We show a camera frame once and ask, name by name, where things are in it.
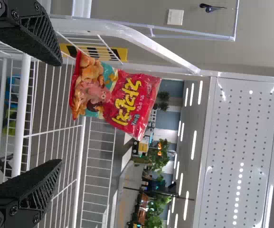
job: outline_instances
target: chip bag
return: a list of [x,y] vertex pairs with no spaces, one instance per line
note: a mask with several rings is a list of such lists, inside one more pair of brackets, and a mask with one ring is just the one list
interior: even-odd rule
[[69,97],[73,119],[79,115],[105,119],[141,140],[160,83],[158,77],[129,74],[79,51]]

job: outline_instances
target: snack image on bag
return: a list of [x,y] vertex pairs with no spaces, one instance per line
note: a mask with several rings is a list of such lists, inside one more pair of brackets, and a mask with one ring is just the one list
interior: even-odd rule
[[105,119],[141,140],[160,83],[158,77],[129,74],[79,51],[69,97],[73,119],[79,115]]

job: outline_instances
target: gray wall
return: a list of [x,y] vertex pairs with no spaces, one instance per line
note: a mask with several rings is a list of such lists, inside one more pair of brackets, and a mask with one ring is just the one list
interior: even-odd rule
[[[165,25],[168,9],[184,9],[183,26],[173,28],[193,29],[198,31],[228,34],[232,28],[231,11],[216,11],[204,13],[198,8],[199,0],[94,0],[92,18],[122,20],[128,22],[146,23],[160,26]],[[233,7],[235,0],[207,0],[206,3],[215,5],[226,4]],[[71,14],[72,1],[52,0],[52,13]],[[268,69],[261,75],[274,76],[274,2],[240,1],[239,19],[236,42],[183,40],[183,39],[154,39],[161,45],[175,52],[189,62],[205,69],[238,72],[244,68],[244,73],[252,73],[259,67]],[[128,59],[134,63],[169,65],[155,55],[126,41],[106,39],[113,47],[128,48]]]

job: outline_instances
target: white pole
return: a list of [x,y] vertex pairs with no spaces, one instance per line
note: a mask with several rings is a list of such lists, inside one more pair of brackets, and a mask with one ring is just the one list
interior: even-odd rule
[[80,144],[79,144],[79,155],[78,155],[78,164],[77,164],[77,175],[76,175],[76,190],[75,190],[75,202],[74,202],[74,212],[73,212],[73,222],[72,228],[76,228],[76,220],[78,213],[78,204],[79,204],[79,191],[80,191],[80,182],[81,182],[81,169],[82,169],[82,158],[83,158],[83,149],[84,149],[84,137],[85,137],[85,125],[86,117],[82,119],[82,127],[80,133]]
[[3,59],[2,68],[2,79],[0,83],[0,144],[3,128],[3,118],[4,118],[4,102],[5,102],[5,90],[6,90],[6,79],[7,79],[7,59]]
[[26,106],[28,96],[29,74],[30,74],[31,56],[24,54],[22,58],[22,69],[19,83],[19,102],[17,121],[15,126],[15,145],[13,153],[12,177],[20,175],[22,150],[24,140],[24,128],[26,118]]

